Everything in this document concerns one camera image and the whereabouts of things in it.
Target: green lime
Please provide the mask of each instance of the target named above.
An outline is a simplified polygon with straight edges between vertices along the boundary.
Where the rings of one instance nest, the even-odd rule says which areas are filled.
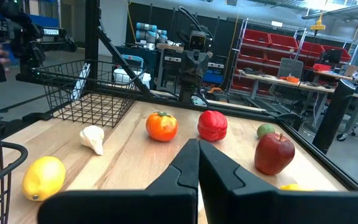
[[[274,131],[273,125],[271,125],[271,124],[262,124],[258,128],[257,135],[258,135],[258,138],[261,138],[265,134],[274,133],[274,132],[275,131]]]

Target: red bell pepper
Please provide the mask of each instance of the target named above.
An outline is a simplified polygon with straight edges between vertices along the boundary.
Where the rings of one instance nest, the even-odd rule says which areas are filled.
[[[226,136],[227,121],[217,111],[205,111],[198,119],[198,132],[207,141],[222,140]]]

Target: red apple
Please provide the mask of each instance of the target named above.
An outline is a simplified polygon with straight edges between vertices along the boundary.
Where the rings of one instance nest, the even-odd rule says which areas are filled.
[[[295,156],[295,147],[283,134],[262,136],[255,151],[256,168],[267,175],[280,173]]]

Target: orange tomato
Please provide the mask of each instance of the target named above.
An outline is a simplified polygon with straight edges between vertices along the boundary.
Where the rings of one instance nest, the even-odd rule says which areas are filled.
[[[147,118],[146,130],[154,140],[171,141],[178,132],[178,121],[170,114],[154,112]]]

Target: garlic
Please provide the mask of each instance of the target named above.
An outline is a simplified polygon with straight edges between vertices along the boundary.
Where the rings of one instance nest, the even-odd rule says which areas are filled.
[[[103,129],[95,125],[88,126],[80,132],[80,137],[81,144],[92,148],[97,155],[103,155]]]

